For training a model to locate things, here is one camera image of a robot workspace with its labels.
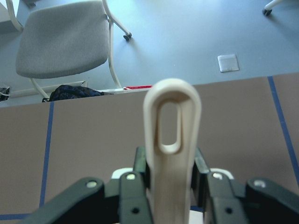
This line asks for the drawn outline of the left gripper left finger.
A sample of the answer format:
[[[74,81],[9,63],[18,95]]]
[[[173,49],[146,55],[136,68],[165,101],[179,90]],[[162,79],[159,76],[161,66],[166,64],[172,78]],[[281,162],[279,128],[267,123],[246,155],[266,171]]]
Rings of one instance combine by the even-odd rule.
[[[151,224],[146,196],[145,147],[135,152],[133,169],[104,183],[85,177],[28,215],[22,224]]]

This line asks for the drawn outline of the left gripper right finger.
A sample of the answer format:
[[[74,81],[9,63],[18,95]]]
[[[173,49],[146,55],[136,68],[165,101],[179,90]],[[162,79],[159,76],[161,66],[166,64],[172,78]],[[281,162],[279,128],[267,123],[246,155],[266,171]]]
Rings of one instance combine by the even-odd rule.
[[[191,187],[205,224],[297,224],[299,196],[263,177],[238,182],[195,150]]]

